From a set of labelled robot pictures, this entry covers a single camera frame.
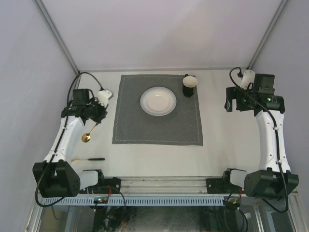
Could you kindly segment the dark mug cream inside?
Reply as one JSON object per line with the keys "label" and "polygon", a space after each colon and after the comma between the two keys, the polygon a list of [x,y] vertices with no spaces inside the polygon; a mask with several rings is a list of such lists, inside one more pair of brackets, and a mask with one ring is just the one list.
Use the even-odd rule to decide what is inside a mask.
{"label": "dark mug cream inside", "polygon": [[185,97],[190,98],[194,95],[194,89],[197,86],[198,82],[196,77],[185,74],[183,78],[183,87],[182,92]]}

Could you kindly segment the grey cloth napkin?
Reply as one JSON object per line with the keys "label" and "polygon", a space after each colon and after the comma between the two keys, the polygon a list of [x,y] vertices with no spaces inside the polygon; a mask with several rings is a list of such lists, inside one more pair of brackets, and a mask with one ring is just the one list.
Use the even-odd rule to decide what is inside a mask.
{"label": "grey cloth napkin", "polygon": [[[113,144],[203,145],[198,92],[183,95],[184,75],[122,75],[115,120]],[[141,105],[142,94],[152,87],[165,87],[176,97],[176,106],[165,116],[152,116]]]}

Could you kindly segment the gold spoon green handle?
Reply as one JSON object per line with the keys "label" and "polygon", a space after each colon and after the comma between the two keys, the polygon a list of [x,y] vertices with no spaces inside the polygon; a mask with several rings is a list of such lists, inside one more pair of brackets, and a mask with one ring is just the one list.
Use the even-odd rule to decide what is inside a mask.
{"label": "gold spoon green handle", "polygon": [[90,132],[85,133],[82,135],[82,142],[83,143],[88,143],[91,140],[91,133],[92,131],[97,127],[98,123],[96,123],[93,128],[90,130]]}

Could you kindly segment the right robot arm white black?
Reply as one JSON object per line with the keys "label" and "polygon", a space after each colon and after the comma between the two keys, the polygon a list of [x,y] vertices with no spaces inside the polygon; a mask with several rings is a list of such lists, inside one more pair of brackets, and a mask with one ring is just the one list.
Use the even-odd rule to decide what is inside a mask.
{"label": "right robot arm white black", "polygon": [[243,189],[248,197],[260,198],[278,213],[289,209],[288,195],[298,186],[299,176],[288,164],[284,135],[284,98],[275,95],[273,74],[260,74],[234,67],[229,71],[233,87],[226,88],[225,110],[253,111],[260,138],[258,170],[246,174]]}

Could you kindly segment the gold fork green handle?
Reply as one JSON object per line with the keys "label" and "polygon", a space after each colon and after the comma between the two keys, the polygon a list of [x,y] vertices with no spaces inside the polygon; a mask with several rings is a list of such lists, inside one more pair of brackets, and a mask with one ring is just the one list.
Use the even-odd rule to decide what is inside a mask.
{"label": "gold fork green handle", "polygon": [[89,158],[89,159],[72,159],[71,162],[74,161],[104,161],[105,158]]}

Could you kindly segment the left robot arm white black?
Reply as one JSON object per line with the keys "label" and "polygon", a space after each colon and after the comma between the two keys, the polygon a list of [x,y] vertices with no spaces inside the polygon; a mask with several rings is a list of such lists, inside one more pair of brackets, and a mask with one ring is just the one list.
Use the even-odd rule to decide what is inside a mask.
{"label": "left robot arm white black", "polygon": [[101,193],[106,187],[104,175],[100,169],[76,172],[72,163],[73,151],[78,140],[87,143],[91,133],[82,134],[88,120],[100,124],[107,115],[109,100],[113,92],[102,86],[97,94],[87,88],[74,89],[78,73],[69,88],[66,106],[61,112],[60,128],[55,141],[42,162],[33,165],[32,172],[36,180],[35,202],[45,208],[53,206],[43,204],[39,197],[57,198],[59,203],[66,197],[75,197],[79,192],[89,187],[95,193]]}

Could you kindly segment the white bowl plate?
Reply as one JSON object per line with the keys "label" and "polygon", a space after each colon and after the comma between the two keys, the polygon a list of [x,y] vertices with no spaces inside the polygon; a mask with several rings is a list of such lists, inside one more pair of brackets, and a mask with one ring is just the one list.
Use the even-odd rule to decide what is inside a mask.
{"label": "white bowl plate", "polygon": [[151,116],[166,116],[176,107],[175,94],[166,87],[152,87],[140,97],[142,110]]}

